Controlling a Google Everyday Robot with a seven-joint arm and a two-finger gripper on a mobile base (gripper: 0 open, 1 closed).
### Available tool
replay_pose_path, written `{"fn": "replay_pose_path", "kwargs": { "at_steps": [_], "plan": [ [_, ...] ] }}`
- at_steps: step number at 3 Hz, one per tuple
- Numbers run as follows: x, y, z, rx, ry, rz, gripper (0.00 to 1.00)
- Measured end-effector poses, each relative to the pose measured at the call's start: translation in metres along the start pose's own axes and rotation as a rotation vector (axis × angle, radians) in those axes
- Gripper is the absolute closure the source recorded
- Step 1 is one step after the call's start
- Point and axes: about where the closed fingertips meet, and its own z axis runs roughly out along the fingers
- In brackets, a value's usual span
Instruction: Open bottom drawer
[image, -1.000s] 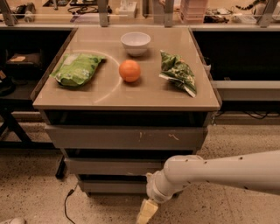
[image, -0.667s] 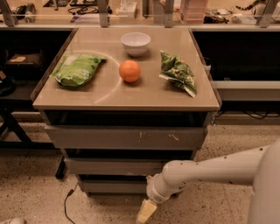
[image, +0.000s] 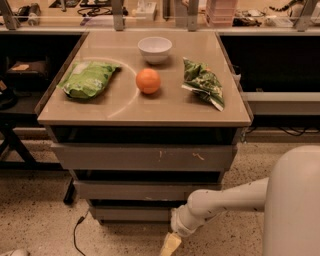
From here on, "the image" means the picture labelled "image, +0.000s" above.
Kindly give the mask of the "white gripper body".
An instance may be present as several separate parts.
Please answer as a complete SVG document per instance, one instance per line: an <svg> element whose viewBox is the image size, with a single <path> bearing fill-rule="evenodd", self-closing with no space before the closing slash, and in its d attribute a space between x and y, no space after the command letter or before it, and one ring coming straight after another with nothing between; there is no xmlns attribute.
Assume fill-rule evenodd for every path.
<svg viewBox="0 0 320 256"><path fill-rule="evenodd" d="M171 210L171 229L180 237L191 236L200 227L199 220L186 205Z"/></svg>

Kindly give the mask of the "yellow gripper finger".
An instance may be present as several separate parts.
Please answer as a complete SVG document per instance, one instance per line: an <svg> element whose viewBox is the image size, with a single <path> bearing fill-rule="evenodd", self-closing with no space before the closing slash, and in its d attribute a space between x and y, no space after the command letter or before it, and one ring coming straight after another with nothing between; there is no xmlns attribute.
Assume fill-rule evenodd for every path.
<svg viewBox="0 0 320 256"><path fill-rule="evenodd" d="M172 256L182 242L181 237L176 233L168 233L164 239L160 256Z"/></svg>

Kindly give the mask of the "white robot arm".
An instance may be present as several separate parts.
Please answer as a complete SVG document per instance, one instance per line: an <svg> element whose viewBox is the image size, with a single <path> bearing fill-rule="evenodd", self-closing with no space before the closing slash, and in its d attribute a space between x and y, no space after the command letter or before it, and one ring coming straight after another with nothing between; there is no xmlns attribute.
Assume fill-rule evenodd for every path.
<svg viewBox="0 0 320 256"><path fill-rule="evenodd" d="M172 210L160 256L171 256L183 237L224 211L264 213L262 256L320 256L320 147L286 152L268 178L192 192L186 204Z"/></svg>

